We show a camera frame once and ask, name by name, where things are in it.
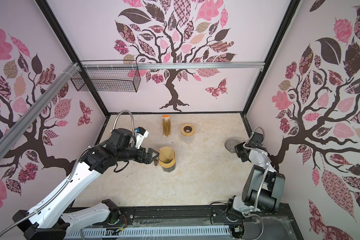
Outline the green glass dripper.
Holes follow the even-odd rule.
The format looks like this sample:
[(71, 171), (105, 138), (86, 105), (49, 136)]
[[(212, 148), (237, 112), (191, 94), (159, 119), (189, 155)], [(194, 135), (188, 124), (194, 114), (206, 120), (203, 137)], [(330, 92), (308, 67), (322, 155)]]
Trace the green glass dripper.
[(176, 158), (166, 161), (159, 160), (159, 164), (163, 168), (170, 168), (176, 164)]

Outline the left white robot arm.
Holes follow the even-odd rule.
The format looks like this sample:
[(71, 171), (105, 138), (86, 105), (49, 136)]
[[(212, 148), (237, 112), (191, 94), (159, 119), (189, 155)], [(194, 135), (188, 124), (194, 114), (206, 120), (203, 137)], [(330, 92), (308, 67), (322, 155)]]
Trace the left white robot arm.
[(72, 172), (49, 195), (28, 211), (20, 210), (13, 216), (14, 226), (27, 240), (62, 240), (93, 224), (108, 222), (114, 225), (121, 212), (109, 199), (73, 213), (66, 213), (66, 209), (108, 168), (129, 161), (149, 165), (158, 156), (159, 152), (151, 148), (123, 148), (106, 143), (88, 148), (74, 164)]

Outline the wooden ring holder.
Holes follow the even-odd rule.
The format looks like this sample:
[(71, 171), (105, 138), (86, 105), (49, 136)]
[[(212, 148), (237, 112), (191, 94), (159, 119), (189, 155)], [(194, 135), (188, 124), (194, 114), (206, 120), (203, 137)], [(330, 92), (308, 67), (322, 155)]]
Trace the wooden ring holder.
[(190, 137), (195, 134), (195, 127), (190, 124), (185, 124), (181, 127), (181, 133), (185, 137)]
[(163, 169), (171, 169), (176, 167), (176, 159), (172, 159), (170, 161), (163, 162), (159, 160), (159, 164)]

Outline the grey glass carafe mug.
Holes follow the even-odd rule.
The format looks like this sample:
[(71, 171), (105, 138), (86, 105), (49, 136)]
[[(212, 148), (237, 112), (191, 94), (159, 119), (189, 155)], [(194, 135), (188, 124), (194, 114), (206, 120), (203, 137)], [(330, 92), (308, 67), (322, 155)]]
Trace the grey glass carafe mug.
[(170, 161), (160, 161), (159, 159), (154, 160), (155, 166), (161, 166), (163, 171), (172, 172), (176, 168), (176, 159), (172, 159)]

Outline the brown paper coffee filter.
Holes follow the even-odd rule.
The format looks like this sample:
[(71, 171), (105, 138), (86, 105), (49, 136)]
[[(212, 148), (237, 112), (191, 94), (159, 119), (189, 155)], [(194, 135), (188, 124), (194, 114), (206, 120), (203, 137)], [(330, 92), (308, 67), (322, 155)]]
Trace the brown paper coffee filter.
[(158, 152), (160, 153), (159, 160), (166, 161), (176, 158), (175, 151), (171, 147), (162, 147)]

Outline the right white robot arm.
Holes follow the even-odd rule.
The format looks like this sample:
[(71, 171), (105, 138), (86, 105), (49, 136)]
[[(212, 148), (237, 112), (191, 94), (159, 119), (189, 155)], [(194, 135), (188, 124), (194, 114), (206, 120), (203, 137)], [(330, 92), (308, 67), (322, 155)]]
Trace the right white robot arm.
[(263, 147), (265, 134), (252, 133), (246, 142), (235, 145), (234, 150), (243, 163), (252, 164), (242, 195), (228, 201), (227, 210), (241, 214), (254, 212), (275, 213), (281, 203), (285, 176), (271, 165), (271, 159)]

